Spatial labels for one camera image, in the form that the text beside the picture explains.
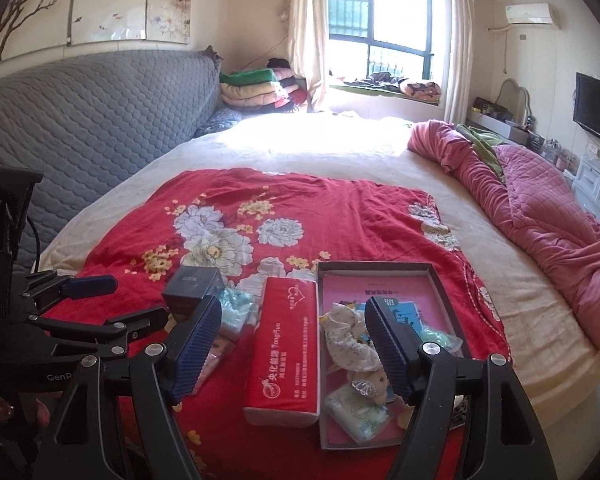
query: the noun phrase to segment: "green folded blanket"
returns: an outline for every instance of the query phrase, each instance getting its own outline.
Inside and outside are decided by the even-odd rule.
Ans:
[[[493,148],[504,144],[505,142],[493,132],[471,128],[464,124],[458,124],[456,130],[471,142],[471,146],[474,148],[478,157],[480,157],[480,160],[489,166],[493,170],[493,173],[498,177],[498,180],[504,184],[504,172],[502,171],[502,166],[500,165]]]
[[[237,72],[235,74],[220,74],[220,82],[231,86],[248,86],[260,83],[275,82],[276,75],[270,68],[259,68],[250,72]]]

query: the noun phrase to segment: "plastic packet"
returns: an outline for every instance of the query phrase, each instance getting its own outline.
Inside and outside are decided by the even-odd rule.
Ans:
[[[375,439],[394,416],[386,406],[363,397],[350,384],[344,384],[327,395],[324,405],[333,420],[357,444]]]
[[[231,349],[234,347],[234,344],[225,338],[222,335],[217,335],[214,339],[214,342],[211,345],[211,350],[206,355],[205,364],[202,366],[202,370],[200,370],[200,375],[198,376],[198,381],[196,385],[193,387],[192,394],[195,395],[199,392],[202,385],[209,378],[211,373],[218,368],[220,361],[222,358],[227,355]]]
[[[238,341],[249,314],[256,306],[255,297],[246,292],[225,287],[218,297],[222,306],[222,323],[218,333]]]
[[[422,324],[422,330],[420,331],[420,339],[423,343],[437,343],[447,352],[455,352],[462,346],[462,339],[455,335],[435,330],[430,326]]]

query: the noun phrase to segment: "mirror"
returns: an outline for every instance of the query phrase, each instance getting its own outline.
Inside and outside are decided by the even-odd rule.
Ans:
[[[531,116],[529,92],[519,86],[515,79],[505,79],[500,87],[496,104],[504,106],[513,114],[513,122],[524,126]]]

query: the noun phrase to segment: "headboard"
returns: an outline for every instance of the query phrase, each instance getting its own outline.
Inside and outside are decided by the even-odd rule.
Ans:
[[[214,111],[220,67],[211,47],[127,50],[0,79],[0,164],[45,174],[29,207],[43,249],[82,209],[193,137]],[[16,268],[34,259],[26,228]]]

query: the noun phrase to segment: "pink blanket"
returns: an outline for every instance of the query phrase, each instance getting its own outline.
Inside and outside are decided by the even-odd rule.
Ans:
[[[409,150],[438,162],[471,192],[493,224],[538,263],[600,348],[600,223],[582,210],[560,172],[506,144],[496,148],[503,186],[449,124],[429,121],[411,131]]]

